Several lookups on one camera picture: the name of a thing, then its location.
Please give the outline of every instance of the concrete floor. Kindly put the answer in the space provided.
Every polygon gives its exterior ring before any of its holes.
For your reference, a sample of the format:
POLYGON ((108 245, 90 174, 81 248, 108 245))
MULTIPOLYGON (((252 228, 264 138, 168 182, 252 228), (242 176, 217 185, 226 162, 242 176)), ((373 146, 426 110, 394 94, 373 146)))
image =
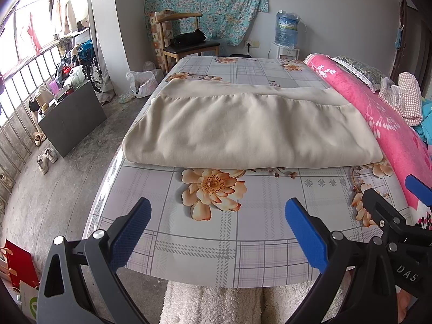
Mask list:
MULTIPOLYGON (((33 255, 39 276, 54 237, 81 239, 93 200, 105 171, 127 129, 147 97, 103 106, 107 120, 93 130, 65 158, 49 164, 42 175, 36 159, 50 146, 45 140, 27 159, 5 209, 0 244, 7 238, 33 255)), ((102 317, 110 319, 88 267, 83 267, 89 291, 102 317)), ((159 323, 166 281, 122 268, 117 272, 131 298, 150 323, 159 323)))

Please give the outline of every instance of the black bag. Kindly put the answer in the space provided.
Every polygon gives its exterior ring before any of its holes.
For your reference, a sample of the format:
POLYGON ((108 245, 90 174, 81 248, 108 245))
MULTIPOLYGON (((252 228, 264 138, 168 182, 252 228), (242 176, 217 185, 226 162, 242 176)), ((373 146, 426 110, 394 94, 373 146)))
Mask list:
POLYGON ((201 43, 204 40, 206 40, 206 34, 196 29, 193 33, 184 33, 175 36, 170 46, 191 46, 201 43))

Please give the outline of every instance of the electrical outlet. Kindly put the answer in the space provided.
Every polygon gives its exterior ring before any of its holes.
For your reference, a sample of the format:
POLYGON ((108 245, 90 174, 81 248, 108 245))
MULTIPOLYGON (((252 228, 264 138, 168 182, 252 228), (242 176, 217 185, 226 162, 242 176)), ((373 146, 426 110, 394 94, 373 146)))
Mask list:
POLYGON ((251 45, 251 48, 258 48, 260 47, 260 42, 255 40, 246 40, 245 41, 245 47, 248 47, 248 44, 251 45))

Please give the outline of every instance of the black chair seat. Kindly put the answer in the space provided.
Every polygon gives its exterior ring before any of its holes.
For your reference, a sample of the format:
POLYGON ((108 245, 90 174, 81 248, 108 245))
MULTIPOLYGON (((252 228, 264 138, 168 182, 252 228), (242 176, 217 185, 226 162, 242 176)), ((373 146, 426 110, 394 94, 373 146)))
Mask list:
POLYGON ((201 43, 195 44, 195 45, 188 45, 188 46, 167 46, 165 49, 163 49, 166 52, 169 53, 183 53, 183 52, 188 52, 188 51, 193 51, 193 50, 198 50, 198 49, 205 49, 206 47, 213 47, 213 46, 220 46, 220 43, 218 43, 217 41, 212 41, 212 40, 206 40, 203 41, 201 43))

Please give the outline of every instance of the metal bolt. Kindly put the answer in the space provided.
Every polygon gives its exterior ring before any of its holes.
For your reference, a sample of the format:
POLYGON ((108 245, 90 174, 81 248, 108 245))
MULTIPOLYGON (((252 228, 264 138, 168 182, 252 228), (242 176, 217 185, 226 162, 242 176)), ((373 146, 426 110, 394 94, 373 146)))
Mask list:
POLYGON ((63 236, 56 236, 54 239, 54 245, 60 245, 64 240, 63 236))
POLYGON ((373 241, 374 241, 374 244, 375 244, 375 245, 381 245, 381 244, 382 244, 382 240, 381 240, 381 238, 379 238, 379 237, 377 237, 377 236, 375 236, 375 237, 373 238, 373 241))
POLYGON ((95 239, 102 239, 104 237, 104 235, 105 235, 105 230, 102 230, 102 229, 96 230, 93 233, 93 237, 95 239))
POLYGON ((331 237, 335 240, 342 240, 343 239, 343 234, 340 231, 333 231, 331 233, 331 237))
POLYGON ((397 245, 394 242, 390 242, 388 244, 388 249, 392 252, 396 252, 397 251, 397 245))

